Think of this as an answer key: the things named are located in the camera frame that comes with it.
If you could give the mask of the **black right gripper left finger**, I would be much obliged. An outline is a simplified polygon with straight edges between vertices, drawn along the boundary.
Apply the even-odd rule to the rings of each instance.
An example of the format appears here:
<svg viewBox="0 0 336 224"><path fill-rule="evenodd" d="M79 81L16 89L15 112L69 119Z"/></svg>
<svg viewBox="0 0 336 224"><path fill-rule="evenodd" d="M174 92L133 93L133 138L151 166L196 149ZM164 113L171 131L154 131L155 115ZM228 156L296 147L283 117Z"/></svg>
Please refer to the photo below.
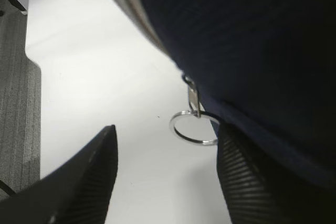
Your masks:
<svg viewBox="0 0 336 224"><path fill-rule="evenodd" d="M57 170L1 202L1 223L105 223L118 172L114 125Z"/></svg>

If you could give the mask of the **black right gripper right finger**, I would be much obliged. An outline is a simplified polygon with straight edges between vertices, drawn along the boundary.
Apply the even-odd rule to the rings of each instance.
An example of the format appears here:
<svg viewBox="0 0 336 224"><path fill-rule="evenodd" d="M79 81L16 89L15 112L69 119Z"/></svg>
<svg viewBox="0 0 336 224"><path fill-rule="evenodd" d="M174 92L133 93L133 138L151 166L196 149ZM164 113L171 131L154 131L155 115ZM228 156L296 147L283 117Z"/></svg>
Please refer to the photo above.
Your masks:
<svg viewBox="0 0 336 224"><path fill-rule="evenodd" d="M231 124L219 126L217 174L232 223L335 223L335 194L280 165Z"/></svg>

